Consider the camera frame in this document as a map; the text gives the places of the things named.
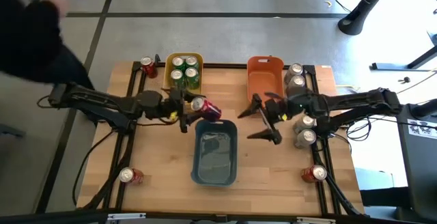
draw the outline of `black sleeve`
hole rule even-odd
[[[17,29],[19,55],[37,66],[58,56],[62,40],[59,35],[59,12],[50,1],[30,3],[20,15]]]

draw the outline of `blue plastic container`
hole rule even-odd
[[[196,125],[191,178],[205,186],[230,186],[237,177],[237,127],[228,120]]]

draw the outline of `orange bin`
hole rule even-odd
[[[247,98],[252,101],[254,93],[259,94],[263,102],[269,97],[264,92],[284,95],[282,69],[284,62],[278,57],[254,56],[247,61]]]

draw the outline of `person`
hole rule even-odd
[[[64,0],[0,0],[0,71],[39,83],[94,89],[87,71],[60,36]]]

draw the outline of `green soda can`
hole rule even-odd
[[[185,71],[184,59],[182,59],[181,57],[175,57],[175,58],[173,58],[171,63],[173,64],[173,68],[175,70],[180,70],[180,71],[182,71],[182,73],[184,73],[184,71]]]
[[[185,61],[185,64],[187,68],[193,67],[199,71],[199,62],[197,61],[196,57],[188,57]]]
[[[185,86],[184,73],[181,70],[173,70],[170,74],[173,86],[178,89],[183,89]]]
[[[185,70],[185,76],[186,76],[186,86],[189,89],[197,89],[199,87],[199,72],[193,68],[187,68]]]

